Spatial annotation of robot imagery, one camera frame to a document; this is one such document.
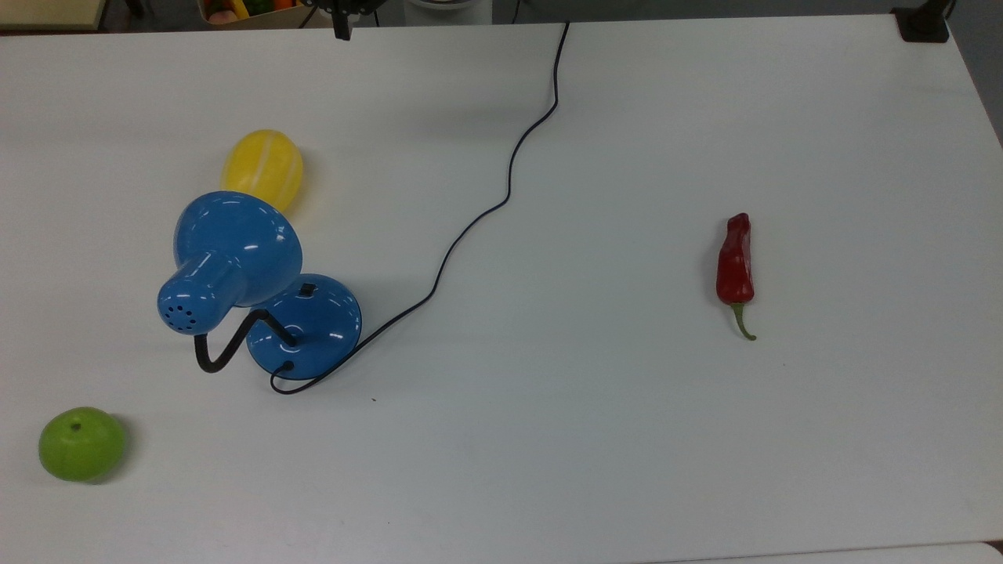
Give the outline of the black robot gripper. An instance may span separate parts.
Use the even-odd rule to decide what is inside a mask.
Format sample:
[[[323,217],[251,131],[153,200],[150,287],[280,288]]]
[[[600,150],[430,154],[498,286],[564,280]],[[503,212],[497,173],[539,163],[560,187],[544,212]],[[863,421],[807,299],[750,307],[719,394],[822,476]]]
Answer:
[[[312,7],[317,7],[319,12],[325,12],[333,16],[333,31],[339,40],[348,42],[352,37],[351,16],[369,16],[373,12],[379,11],[383,0],[374,1],[334,1],[319,0],[312,1]]]

